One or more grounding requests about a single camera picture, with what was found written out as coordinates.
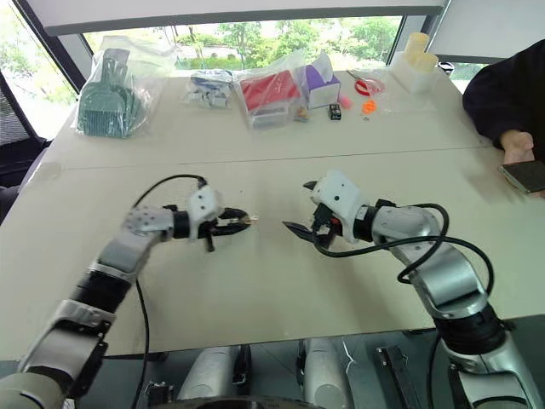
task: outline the black cable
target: black cable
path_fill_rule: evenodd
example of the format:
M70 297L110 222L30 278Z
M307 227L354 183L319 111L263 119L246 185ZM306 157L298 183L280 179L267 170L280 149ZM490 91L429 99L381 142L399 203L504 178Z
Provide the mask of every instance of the black cable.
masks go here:
M427 407L429 409L434 409L432 372L433 372L433 362L435 361L435 354L437 352L437 347L439 346L439 341L441 341L441 336L437 334L437 336L435 337L435 341L433 341L432 349L429 352L429 357L427 358L426 393L427 393Z
M328 251L324 247L319 245L317 241L317 236L314 235L314 247L316 247L316 249L320 253L322 253L323 255L327 257L344 258L344 257L359 256L363 254L374 253L375 251L379 251L379 250L387 250L387 249L390 249L391 247L397 247L398 245L409 245L412 243L421 243L424 241L438 241L438 240L441 240L445 243L452 243L453 245L461 245L462 247L466 247L467 249L477 254L477 256L479 256L483 260L483 262L485 262L486 269L488 271L488 285L486 286L486 292L490 294L492 291L492 287L494 285L494 277L495 277L494 267L492 266L492 262L490 258L488 258L485 252L482 251L479 247L477 247L473 243L469 243L466 240L457 239L456 237L449 237L449 236L409 237L408 239L394 240L388 243L383 243L381 245L372 245L369 247L365 247L363 249L336 252L336 251Z
M441 216L443 217L443 227L441 228L441 231L439 233L439 237L445 237L447 232L449 231L449 225L450 225L450 218L449 213L446 211L446 209L438 204L435 203L423 203L423 204L414 204L415 207L422 207L423 209L435 209L439 213L441 213ZM419 268L424 262L429 260L431 256L438 250L438 248L441 246L441 243L443 242L442 239L438 239L435 243L433 243L432 247L426 253L420 257L418 260L410 264L409 266L405 267L404 270L398 274L398 281L403 284L410 284L410 281L406 279L405 277L409 275L409 273L413 270L416 270Z
M138 299L140 300L140 306L142 308L142 315L144 316L144 332L145 345L144 345L144 356L142 357L142 370L140 374L140 380L138 381L138 387L136 388L135 397L133 398L133 403L130 406L131 409L136 409L138 405L138 400L144 387L144 381L146 380L146 369L147 369L147 356L150 352L150 321L147 316L146 304L144 303L144 295L142 294L142 288L140 287L140 282L136 281L136 290L138 291Z
M172 175L172 176L169 176L169 177L165 177L164 179L158 181L153 186L151 186L149 189L147 189L138 198L138 200L135 201L135 203L133 204L133 207L138 206L142 202L142 200L144 200L146 198L146 196L149 193L152 192L153 189L155 189L159 185L162 185L166 181L172 181L173 179L197 179L199 188L201 188L202 186L205 186L207 184L206 179L204 179L202 176L198 176L198 175L180 174L180 175ZM145 345L144 345L144 355L142 357L142 369L141 369L141 374L140 374L140 380L138 382L138 386L136 387L135 397L133 398L133 403L130 406L131 409L136 409L136 406L138 405L138 400L140 399L142 388L144 387L144 381L146 380L147 356L149 355L149 352L150 352L150 323L149 323L149 319L148 319L148 316L147 316L146 303L144 301L144 294L142 293L140 282L138 280L136 280L136 290L138 291L138 299L140 301L142 315L144 317Z
M199 175L181 174L181 175L172 175L172 176L169 176L169 177L165 177L164 179L161 179L160 181L155 183L153 186L151 186L149 189L147 189L138 198L138 200L135 201L135 203L133 204L133 207L136 207L137 205L139 205L141 203L141 201L144 200L146 198L146 196L152 192L153 189L155 189L159 185L162 185L166 181L171 181L173 179L184 179L184 178L185 179L197 179L198 183L199 183L199 187L202 187L202 186L206 185L206 179L204 179L202 176L199 176Z

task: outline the orange toy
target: orange toy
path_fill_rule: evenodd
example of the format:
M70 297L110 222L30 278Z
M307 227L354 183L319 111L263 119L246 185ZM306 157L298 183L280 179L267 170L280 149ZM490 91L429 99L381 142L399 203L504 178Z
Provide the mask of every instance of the orange toy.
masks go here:
M364 113L365 115L369 115L370 113L374 111L376 111L376 102L374 100L367 100L361 106L361 112Z

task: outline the window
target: window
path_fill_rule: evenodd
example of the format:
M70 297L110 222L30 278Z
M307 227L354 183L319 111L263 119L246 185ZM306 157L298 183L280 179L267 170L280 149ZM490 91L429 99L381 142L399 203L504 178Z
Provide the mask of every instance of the window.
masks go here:
M488 66L488 64L473 64L470 62L453 62L452 65L454 71L450 75L450 79L462 93L466 90L469 81L477 75L477 72Z
M11 0L0 0L0 69L37 134L53 139L76 92Z
M178 43L178 70L262 67L296 49L304 49L309 61L323 49L335 70L346 70L385 66L401 19L381 16L252 21L91 32L84 36L94 51L100 48L105 35L112 34Z

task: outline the white table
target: white table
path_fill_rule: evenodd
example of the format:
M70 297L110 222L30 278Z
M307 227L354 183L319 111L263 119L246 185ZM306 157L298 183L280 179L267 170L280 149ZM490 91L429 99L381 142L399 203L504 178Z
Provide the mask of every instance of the white table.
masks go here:
M491 302L502 318L543 313L542 199L523 197L495 170L491 147L432 152L63 170L46 162L0 228L0 359L25 353L59 300L68 297L132 202L179 172L209 178L225 203L258 215L217 251L183 240L158 245L141 281L152 350L256 343L432 325L415 291L396 282L402 266L386 252L333 260L299 240L282 220L308 222L305 181L343 170L370 201L442 204L451 235L480 246L496 266ZM173 182L149 203L183 203L193 182ZM482 273L480 261L471 260ZM143 349L141 311L131 291L107 336L110 354Z
M181 103L186 78L171 78L149 127L127 140L78 134L70 118L55 138L48 161L63 169L86 169L152 164L197 164L284 158L322 158L364 153L410 152L489 146L462 109L461 95L442 74L431 102L420 110L419 100L407 94L388 75L386 98L377 98L378 112L364 121L364 98L346 72L336 75L342 92L354 102L340 122L330 121L325 108L311 111L308 124L293 123L267 131L249 130L241 109L210 111ZM394 109L396 113L386 113Z

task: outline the black chair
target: black chair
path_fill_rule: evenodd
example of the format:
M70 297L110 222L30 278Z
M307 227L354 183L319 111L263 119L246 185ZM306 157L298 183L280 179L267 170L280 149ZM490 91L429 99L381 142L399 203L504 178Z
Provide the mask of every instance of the black chair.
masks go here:
M0 224L26 172L48 145L36 135L0 71Z

